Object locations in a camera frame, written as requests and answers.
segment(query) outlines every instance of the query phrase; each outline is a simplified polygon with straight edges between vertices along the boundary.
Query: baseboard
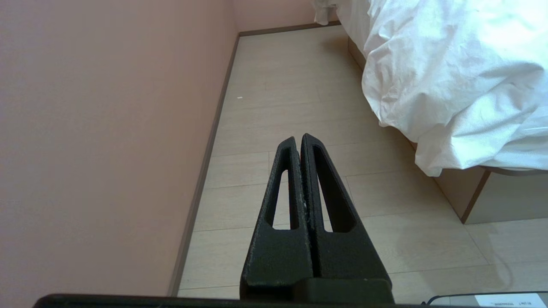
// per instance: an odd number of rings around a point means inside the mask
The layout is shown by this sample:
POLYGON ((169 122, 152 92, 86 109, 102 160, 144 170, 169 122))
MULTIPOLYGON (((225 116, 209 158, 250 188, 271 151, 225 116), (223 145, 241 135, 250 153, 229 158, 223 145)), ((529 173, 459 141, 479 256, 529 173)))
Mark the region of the baseboard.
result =
POLYGON ((239 35, 240 36, 261 35, 261 34, 269 34, 269 33, 278 33, 278 32, 287 32, 287 31, 321 28, 321 27, 328 27, 328 26, 338 26, 340 24, 341 24, 340 21, 335 20, 335 21, 330 21, 325 26, 322 26, 320 24, 296 25, 296 26, 288 26, 288 27, 278 27, 278 28, 270 28, 270 29, 242 31, 242 32, 239 33, 239 35))
POLYGON ((226 88, 229 84, 230 73, 232 72, 232 65, 234 64, 234 57, 236 56, 236 49, 238 48, 239 36, 236 37, 234 47, 232 48, 232 55, 228 68, 226 69, 225 80, 222 84, 221 95, 219 95, 219 102, 217 103, 217 110, 215 112, 215 118, 213 119, 213 125, 211 132, 209 133, 209 139, 207 147, 205 148, 204 159, 202 161, 202 167, 196 184, 196 190, 192 198, 189 214, 186 218, 185 231, 183 232, 181 245, 179 246, 179 252, 177 255, 177 261, 173 270, 173 276, 169 283, 168 296, 177 296, 179 294, 179 286, 181 285, 182 271, 185 268, 186 256, 189 252, 190 240, 192 238, 192 230, 194 229, 194 222, 196 221, 196 214, 198 213, 198 205, 202 198, 202 191, 206 182, 207 170, 209 167, 209 160, 213 150, 213 142, 215 141, 215 135, 217 134, 217 127, 219 126, 219 119, 221 117, 221 110, 223 102, 225 101, 226 88))

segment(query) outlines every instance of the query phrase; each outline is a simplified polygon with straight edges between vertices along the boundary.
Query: white bedsheet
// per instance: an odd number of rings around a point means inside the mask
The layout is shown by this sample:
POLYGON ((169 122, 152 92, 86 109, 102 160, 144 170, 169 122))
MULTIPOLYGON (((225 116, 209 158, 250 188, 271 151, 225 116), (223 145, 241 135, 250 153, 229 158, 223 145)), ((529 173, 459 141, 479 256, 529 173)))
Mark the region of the white bedsheet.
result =
POLYGON ((427 175, 548 170, 547 1, 316 1, 333 4, 380 125, 418 143, 427 175))

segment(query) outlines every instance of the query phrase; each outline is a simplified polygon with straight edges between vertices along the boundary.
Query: wall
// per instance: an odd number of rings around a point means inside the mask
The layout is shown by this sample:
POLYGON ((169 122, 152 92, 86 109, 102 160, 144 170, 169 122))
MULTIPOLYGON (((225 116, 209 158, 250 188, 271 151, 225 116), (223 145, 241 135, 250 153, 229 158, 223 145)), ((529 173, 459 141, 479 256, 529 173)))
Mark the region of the wall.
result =
POLYGON ((315 15, 311 0, 234 0, 234 14, 239 31, 313 24, 315 15))
POLYGON ((166 295, 230 1, 0 2, 0 307, 166 295))

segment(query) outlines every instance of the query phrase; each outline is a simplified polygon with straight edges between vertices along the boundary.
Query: bed frame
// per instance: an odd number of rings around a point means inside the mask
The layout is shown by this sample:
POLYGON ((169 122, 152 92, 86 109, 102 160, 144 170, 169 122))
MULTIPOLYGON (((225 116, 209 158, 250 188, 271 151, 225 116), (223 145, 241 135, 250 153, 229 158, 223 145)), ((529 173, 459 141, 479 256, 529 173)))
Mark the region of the bed frame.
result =
MULTIPOLYGON (((366 60, 348 38, 348 51, 363 68, 366 60)), ((416 150, 416 144, 409 142, 416 150)), ((434 178, 463 224, 548 217, 548 172, 475 166, 444 169, 434 178)))

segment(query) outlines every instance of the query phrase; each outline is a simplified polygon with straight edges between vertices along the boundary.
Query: laminate floor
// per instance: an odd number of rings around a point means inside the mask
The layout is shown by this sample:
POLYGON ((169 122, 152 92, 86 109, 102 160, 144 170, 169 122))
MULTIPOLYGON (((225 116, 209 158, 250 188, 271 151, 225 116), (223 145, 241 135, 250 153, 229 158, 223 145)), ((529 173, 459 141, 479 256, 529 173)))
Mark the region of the laminate floor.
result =
MULTIPOLYGON (((407 141, 378 126, 346 40, 341 26, 240 38, 179 295, 238 298, 276 147, 304 133, 326 145, 397 303, 548 290, 548 219, 462 225, 407 141)), ((287 184, 279 194, 287 229, 287 184)))

